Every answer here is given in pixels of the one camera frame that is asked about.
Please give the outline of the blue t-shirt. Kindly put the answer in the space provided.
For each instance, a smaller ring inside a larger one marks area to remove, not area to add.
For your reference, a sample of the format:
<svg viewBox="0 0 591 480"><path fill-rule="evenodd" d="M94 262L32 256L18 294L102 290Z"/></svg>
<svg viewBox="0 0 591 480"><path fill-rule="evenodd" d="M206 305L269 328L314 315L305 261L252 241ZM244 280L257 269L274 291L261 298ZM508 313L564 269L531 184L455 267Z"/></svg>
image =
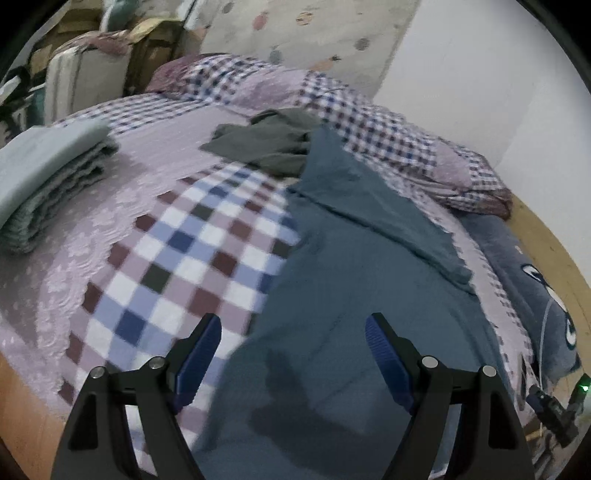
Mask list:
<svg viewBox="0 0 591 480"><path fill-rule="evenodd" d="M287 192L298 242L231 355L194 456L208 479L379 479L410 417L370 353L380 313L417 350L503 364L452 238L332 129L312 133Z"/></svg>

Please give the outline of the blue cartoon pillow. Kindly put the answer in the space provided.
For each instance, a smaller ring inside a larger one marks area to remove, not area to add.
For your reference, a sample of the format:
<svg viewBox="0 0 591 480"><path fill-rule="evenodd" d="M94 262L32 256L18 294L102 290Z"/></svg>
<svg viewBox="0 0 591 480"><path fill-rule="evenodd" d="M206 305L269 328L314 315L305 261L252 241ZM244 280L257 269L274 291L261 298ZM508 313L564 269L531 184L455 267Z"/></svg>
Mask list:
<svg viewBox="0 0 591 480"><path fill-rule="evenodd" d="M527 330L534 369L546 385L581 366L574 322L556 291L525 253L508 225L494 215L460 213L466 231L480 246Z"/></svg>

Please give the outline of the checkered bed sheet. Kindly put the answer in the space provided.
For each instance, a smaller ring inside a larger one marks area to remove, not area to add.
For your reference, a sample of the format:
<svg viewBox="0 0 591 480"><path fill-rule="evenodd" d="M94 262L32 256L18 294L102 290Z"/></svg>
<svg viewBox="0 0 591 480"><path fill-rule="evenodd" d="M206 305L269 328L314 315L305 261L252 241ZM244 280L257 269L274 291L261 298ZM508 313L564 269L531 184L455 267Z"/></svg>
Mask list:
<svg viewBox="0 0 591 480"><path fill-rule="evenodd" d="M297 242L287 185L202 150L218 125L238 121L226 107L144 96L85 117L107 121L120 149L31 253L2 256L2 354L62 418L92 367L137 367L211 308L221 347L180 417L195 443L219 375Z"/></svg>

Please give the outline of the folded light green towel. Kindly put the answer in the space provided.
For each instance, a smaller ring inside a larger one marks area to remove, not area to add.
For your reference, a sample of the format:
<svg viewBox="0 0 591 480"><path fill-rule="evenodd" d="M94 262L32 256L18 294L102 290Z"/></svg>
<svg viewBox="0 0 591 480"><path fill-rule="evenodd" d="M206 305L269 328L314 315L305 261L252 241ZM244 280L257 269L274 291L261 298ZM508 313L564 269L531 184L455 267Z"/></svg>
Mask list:
<svg viewBox="0 0 591 480"><path fill-rule="evenodd" d="M1 148L1 250L28 254L59 211L102 180L119 149L107 123L32 127Z"/></svg>

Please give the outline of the checkered quilt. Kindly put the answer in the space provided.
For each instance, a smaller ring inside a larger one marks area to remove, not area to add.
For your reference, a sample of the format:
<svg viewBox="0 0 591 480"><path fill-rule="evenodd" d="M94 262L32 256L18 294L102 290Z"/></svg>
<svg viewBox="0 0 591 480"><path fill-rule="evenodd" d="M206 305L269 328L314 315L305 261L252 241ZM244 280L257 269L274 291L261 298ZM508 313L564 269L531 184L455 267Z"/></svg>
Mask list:
<svg viewBox="0 0 591 480"><path fill-rule="evenodd" d="M512 193L478 152L431 133L322 72L230 54L187 55L146 88L177 100L209 100L252 117L297 108L339 133L346 150L377 160L439 203L507 219Z"/></svg>

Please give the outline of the dark green garment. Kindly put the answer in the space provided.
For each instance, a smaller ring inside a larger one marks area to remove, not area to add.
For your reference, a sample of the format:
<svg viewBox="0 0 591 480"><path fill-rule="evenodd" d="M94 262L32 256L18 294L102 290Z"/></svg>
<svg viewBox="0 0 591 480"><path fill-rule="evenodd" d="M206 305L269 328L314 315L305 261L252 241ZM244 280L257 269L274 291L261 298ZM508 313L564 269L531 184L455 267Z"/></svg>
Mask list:
<svg viewBox="0 0 591 480"><path fill-rule="evenodd" d="M301 109L266 110L248 125L219 125L201 149L277 178L297 178L304 172L311 135L321 125L317 116Z"/></svg>

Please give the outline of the plush toy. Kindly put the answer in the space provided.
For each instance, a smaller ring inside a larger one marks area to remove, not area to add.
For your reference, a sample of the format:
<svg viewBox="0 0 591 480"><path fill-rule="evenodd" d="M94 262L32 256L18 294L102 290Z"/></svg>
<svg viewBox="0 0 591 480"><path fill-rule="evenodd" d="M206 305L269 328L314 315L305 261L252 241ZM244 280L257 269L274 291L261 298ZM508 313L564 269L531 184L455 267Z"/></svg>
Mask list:
<svg viewBox="0 0 591 480"><path fill-rule="evenodd" d="M124 30L139 7L138 0L116 0L108 6L102 16L99 30L116 32Z"/></svg>

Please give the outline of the fruit pattern wall mat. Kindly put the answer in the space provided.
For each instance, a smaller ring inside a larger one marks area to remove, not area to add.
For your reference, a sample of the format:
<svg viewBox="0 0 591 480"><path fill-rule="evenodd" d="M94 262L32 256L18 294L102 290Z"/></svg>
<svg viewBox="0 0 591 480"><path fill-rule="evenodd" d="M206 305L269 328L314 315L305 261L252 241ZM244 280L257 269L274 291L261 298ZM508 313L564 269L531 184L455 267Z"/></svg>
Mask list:
<svg viewBox="0 0 591 480"><path fill-rule="evenodd" d="M199 52L320 71L374 97L419 6L407 0L199 1L188 26Z"/></svg>

